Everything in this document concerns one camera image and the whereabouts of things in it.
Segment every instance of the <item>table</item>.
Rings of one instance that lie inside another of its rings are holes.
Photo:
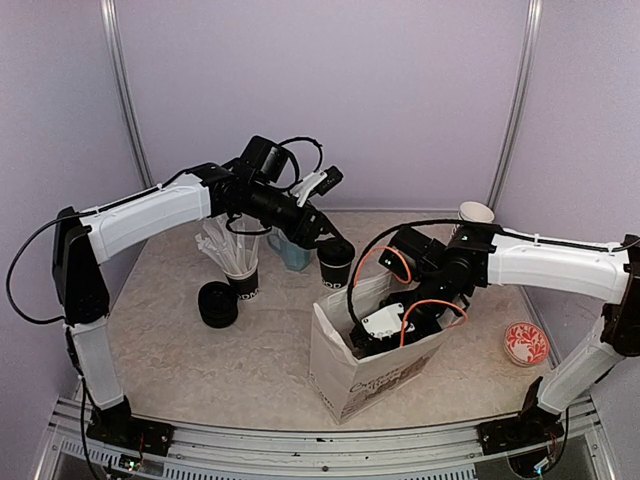
[[[338,212],[329,216],[357,250],[391,225],[420,213]],[[478,289],[470,321],[455,329],[425,372],[343,425],[308,384],[312,303],[330,291],[317,259],[289,272],[266,245],[260,293],[240,302],[222,330],[200,319],[200,287],[224,276],[198,251],[191,223],[151,238],[109,319],[116,371],[134,414],[252,429],[370,430],[458,422],[517,411],[529,384],[549,365],[522,368],[503,351],[512,322],[531,321],[515,287]],[[424,228],[446,241],[450,226]],[[371,261],[363,278],[378,272]]]

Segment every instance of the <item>purple wall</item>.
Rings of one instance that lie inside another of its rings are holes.
[[[546,0],[533,76],[498,220],[592,241],[640,233],[640,4]],[[532,290],[566,355],[601,304]],[[623,479],[640,472],[640,361],[593,391]]]
[[[139,189],[102,31],[99,2],[0,4],[0,273],[26,237],[67,205],[86,208]],[[17,300],[58,314],[50,232],[28,249]],[[108,265],[112,292],[135,252]],[[0,471],[24,479],[59,394],[76,378],[62,327],[20,320],[0,295]]]
[[[486,199],[526,11],[512,0],[118,3],[156,181],[233,158],[256,133],[309,134],[345,173],[318,203],[358,208]],[[299,151],[311,169],[315,151]]]

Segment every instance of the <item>blue mug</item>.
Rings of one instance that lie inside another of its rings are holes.
[[[267,237],[267,243],[284,261],[285,266],[294,272],[300,272],[311,263],[311,251],[291,243],[282,230],[276,229]]]

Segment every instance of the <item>red wire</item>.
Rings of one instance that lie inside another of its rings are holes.
[[[404,330],[407,327],[407,320],[409,319],[409,315],[411,314],[413,309],[416,308],[417,306],[426,305],[428,303],[437,303],[439,305],[446,305],[447,307],[453,308],[462,314],[462,317],[463,317],[462,323],[456,322],[449,325],[447,328],[461,327],[462,325],[467,323],[467,321],[469,320],[469,315],[467,314],[467,312],[465,312],[462,309],[462,307],[456,305],[455,303],[447,302],[445,300],[420,300],[419,302],[416,302],[413,305],[411,305],[409,309],[405,312],[404,317],[402,317],[402,328],[400,329],[400,347],[401,348],[404,347]]]
[[[373,255],[373,253],[378,252],[380,250],[389,250],[390,252],[395,253],[398,258],[400,258],[400,261],[402,262],[402,264],[404,265],[404,268],[407,272],[407,278],[406,279],[402,279],[397,275],[394,275],[396,277],[396,279],[400,282],[400,283],[404,283],[405,285],[408,285],[411,283],[411,269],[409,268],[409,264],[407,263],[407,260],[404,258],[404,256],[402,256],[402,254],[396,250],[393,247],[388,247],[388,246],[384,246],[384,247],[374,247],[371,250],[369,250],[369,252],[364,256],[364,258],[360,261],[360,263],[358,263],[358,268],[356,268],[356,276],[353,279],[353,286],[355,287],[358,284],[358,279],[360,278],[360,273],[362,270],[362,266],[364,265],[364,263],[369,260],[369,258],[371,257],[371,255]]]

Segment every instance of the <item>black coffee lid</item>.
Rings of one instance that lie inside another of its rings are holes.
[[[326,265],[342,266],[353,261],[356,249],[346,240],[327,240],[318,248],[318,260]]]
[[[198,309],[210,327],[228,327],[238,318],[236,292],[223,282],[207,283],[198,292]]]

